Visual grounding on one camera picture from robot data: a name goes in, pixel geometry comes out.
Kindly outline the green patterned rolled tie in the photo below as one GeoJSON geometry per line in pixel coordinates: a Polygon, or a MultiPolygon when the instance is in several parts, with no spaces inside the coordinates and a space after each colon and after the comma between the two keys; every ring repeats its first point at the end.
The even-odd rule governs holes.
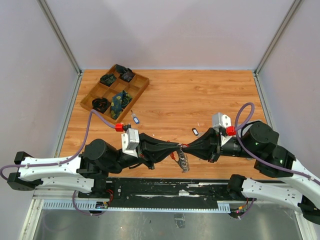
{"type": "Polygon", "coordinates": [[[116,81],[116,79],[117,78],[115,77],[115,75],[113,73],[105,74],[100,78],[99,82],[106,85],[106,86],[110,86],[116,81]]]}

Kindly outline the dark tie purple pattern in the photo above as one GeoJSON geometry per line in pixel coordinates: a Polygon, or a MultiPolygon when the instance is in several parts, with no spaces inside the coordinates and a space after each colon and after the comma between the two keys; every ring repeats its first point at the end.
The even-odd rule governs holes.
{"type": "Polygon", "coordinates": [[[132,71],[127,71],[123,73],[120,78],[125,82],[130,82],[134,78],[135,74],[132,71]]]}

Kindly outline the key with blue tag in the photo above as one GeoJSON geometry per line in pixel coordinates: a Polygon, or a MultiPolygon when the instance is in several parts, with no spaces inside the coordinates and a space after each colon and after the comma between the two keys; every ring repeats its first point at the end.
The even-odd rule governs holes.
{"type": "Polygon", "coordinates": [[[138,117],[136,116],[136,114],[132,110],[130,112],[131,112],[131,117],[132,117],[134,123],[138,125],[140,123],[140,120],[138,119],[138,117]]]}

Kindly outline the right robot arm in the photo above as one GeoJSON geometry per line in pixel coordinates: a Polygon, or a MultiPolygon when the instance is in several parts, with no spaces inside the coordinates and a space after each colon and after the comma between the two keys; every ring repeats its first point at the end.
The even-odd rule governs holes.
{"type": "Polygon", "coordinates": [[[245,124],[246,132],[234,126],[210,128],[197,140],[184,145],[184,153],[214,163],[221,156],[253,158],[254,168],[261,174],[289,185],[281,189],[267,186],[239,174],[233,174],[226,193],[232,200],[242,198],[266,200],[301,213],[320,223],[320,179],[311,173],[286,148],[278,145],[279,133],[261,121],[245,124]]]}

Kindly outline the key with black tag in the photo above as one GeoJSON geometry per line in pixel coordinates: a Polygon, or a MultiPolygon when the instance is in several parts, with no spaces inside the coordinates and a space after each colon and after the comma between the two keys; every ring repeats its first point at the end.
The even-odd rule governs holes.
{"type": "Polygon", "coordinates": [[[198,132],[198,130],[197,130],[196,128],[192,128],[191,130],[192,130],[193,134],[194,134],[196,137],[199,137],[199,136],[200,136],[200,134],[199,134],[199,132],[198,132]]]}

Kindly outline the wooden compartment tray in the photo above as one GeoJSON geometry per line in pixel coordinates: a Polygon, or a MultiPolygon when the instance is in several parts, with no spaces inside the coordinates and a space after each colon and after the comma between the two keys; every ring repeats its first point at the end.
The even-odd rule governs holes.
{"type": "Polygon", "coordinates": [[[118,72],[116,72],[116,64],[112,66],[105,74],[114,74],[116,77],[116,80],[111,85],[105,85],[100,83],[100,78],[103,76],[100,76],[98,78],[98,83],[95,84],[95,86],[90,90],[90,92],[81,100],[80,105],[88,110],[91,111],[93,109],[92,107],[92,100],[97,98],[106,98],[110,101],[112,101],[112,97],[114,97],[116,94],[127,91],[131,97],[132,101],[127,105],[127,107],[123,110],[123,112],[119,115],[117,119],[111,118],[111,106],[106,110],[105,113],[98,112],[100,115],[102,115],[103,118],[105,118],[108,122],[112,124],[118,124],[122,122],[123,118],[126,116],[126,114],[131,110],[133,105],[136,103],[136,101],[139,99],[141,94],[144,92],[144,90],[147,88],[147,86],[150,84],[150,80],[147,77],[144,77],[140,74],[135,74],[133,79],[130,82],[123,81],[118,72]]]}

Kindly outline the blue tie yellow flowers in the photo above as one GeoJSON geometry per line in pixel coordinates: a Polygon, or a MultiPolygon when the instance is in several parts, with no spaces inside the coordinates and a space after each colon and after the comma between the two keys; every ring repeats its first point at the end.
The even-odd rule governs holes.
{"type": "Polygon", "coordinates": [[[132,99],[131,95],[125,90],[113,96],[110,104],[111,118],[116,120],[132,99]]]}

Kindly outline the dark tie orange flowers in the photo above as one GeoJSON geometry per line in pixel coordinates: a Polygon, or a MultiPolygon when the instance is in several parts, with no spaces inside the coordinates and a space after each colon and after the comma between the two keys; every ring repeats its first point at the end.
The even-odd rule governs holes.
{"type": "Polygon", "coordinates": [[[110,107],[111,102],[107,98],[96,98],[91,102],[92,108],[102,114],[104,114],[110,107]]]}

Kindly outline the dark folded tie back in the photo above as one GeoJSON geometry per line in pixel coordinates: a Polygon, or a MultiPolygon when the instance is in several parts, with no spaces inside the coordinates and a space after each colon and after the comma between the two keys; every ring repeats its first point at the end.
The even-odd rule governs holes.
{"type": "Polygon", "coordinates": [[[127,72],[132,72],[132,70],[130,68],[127,68],[127,67],[119,65],[119,64],[115,65],[115,71],[117,73],[119,73],[120,75],[123,75],[123,74],[125,74],[127,72]]]}

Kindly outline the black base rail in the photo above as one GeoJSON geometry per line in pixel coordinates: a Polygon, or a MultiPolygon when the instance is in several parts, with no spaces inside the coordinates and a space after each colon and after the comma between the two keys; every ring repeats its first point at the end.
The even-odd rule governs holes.
{"type": "Polygon", "coordinates": [[[96,180],[90,193],[77,196],[100,201],[112,197],[112,208],[147,211],[210,211],[221,201],[248,201],[229,193],[227,184],[227,180],[109,177],[96,180]]]}

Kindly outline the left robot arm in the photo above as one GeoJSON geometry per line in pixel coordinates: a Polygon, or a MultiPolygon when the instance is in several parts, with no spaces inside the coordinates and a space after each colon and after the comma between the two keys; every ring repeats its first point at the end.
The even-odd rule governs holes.
{"type": "Polygon", "coordinates": [[[35,158],[26,152],[18,152],[6,182],[16,191],[32,191],[35,188],[76,190],[101,198],[107,193],[103,182],[109,174],[119,174],[123,169],[145,165],[152,170],[171,153],[180,150],[175,142],[152,138],[144,133],[121,135],[122,148],[116,149],[103,139],[95,139],[76,156],[59,158],[35,158]]]}

